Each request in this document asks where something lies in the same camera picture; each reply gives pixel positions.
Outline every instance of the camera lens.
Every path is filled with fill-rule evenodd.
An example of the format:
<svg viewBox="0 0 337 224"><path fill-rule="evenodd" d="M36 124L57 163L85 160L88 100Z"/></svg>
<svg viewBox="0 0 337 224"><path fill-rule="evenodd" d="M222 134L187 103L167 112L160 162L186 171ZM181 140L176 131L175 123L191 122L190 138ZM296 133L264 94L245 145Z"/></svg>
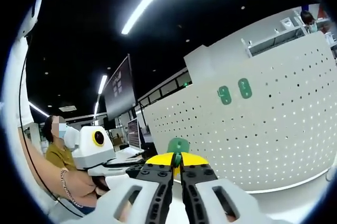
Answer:
<svg viewBox="0 0 337 224"><path fill-rule="evenodd" d="M104 136L100 131L95 132L94 138L99 145L102 145L104 143Z"/></svg>

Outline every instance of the yellow shirt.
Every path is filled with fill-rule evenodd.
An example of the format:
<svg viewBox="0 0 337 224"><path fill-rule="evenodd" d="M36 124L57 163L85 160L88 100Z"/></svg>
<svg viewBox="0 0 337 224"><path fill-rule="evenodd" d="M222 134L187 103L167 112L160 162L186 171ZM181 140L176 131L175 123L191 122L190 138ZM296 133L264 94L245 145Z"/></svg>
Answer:
<svg viewBox="0 0 337 224"><path fill-rule="evenodd" d="M46 152L46 159L59 168L76 170L72 153L66 146L64 149L65 150L61 150L54 143L51 143Z"/></svg>

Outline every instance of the white perforated partition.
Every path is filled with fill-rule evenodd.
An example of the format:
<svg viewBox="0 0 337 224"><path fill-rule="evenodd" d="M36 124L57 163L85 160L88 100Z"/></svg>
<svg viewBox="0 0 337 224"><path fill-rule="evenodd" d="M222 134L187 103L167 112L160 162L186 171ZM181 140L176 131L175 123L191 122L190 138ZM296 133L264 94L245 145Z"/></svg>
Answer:
<svg viewBox="0 0 337 224"><path fill-rule="evenodd" d="M155 146L185 138L219 178L249 192L285 189L313 179L337 152L337 69L321 32L223 69L145 109ZM249 81L242 98L238 81ZM227 86L224 105L218 89Z"/></svg>

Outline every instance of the white robot head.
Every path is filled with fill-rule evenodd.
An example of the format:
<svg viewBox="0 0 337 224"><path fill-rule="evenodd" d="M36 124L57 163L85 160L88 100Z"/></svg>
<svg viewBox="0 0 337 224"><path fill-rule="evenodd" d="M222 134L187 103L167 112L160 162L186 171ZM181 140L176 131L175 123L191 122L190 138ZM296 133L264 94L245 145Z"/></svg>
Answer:
<svg viewBox="0 0 337 224"><path fill-rule="evenodd" d="M112 142L101 126L84 126L78 132L68 130L64 135L66 146L73 149L72 156L78 170L86 170L115 159Z"/></svg>
<svg viewBox="0 0 337 224"><path fill-rule="evenodd" d="M36 0L32 7L30 7L17 33L17 40L25 37L33 29L34 25L37 22L37 16L40 11L41 2L42 0Z"/></svg>

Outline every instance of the green object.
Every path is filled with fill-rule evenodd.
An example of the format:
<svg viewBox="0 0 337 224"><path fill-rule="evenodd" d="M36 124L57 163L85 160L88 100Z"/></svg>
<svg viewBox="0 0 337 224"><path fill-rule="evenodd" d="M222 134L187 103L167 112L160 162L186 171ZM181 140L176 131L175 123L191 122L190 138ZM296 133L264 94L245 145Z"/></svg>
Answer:
<svg viewBox="0 0 337 224"><path fill-rule="evenodd" d="M246 78L242 78L238 81L237 84L239 86L242 97L244 99L249 99L253 93L248 80Z"/></svg>
<svg viewBox="0 0 337 224"><path fill-rule="evenodd" d="M187 140L182 138L173 138L167 148L168 153L175 153L174 166L178 167L181 162L181 152L188 153L190 150L190 144Z"/></svg>
<svg viewBox="0 0 337 224"><path fill-rule="evenodd" d="M229 89L228 89L227 86L221 86L221 87L219 87L219 89L217 91L217 94L220 97L221 102L224 105L228 105L228 104L232 103L232 98L231 98L231 95L230 95L230 91L229 91Z"/></svg>

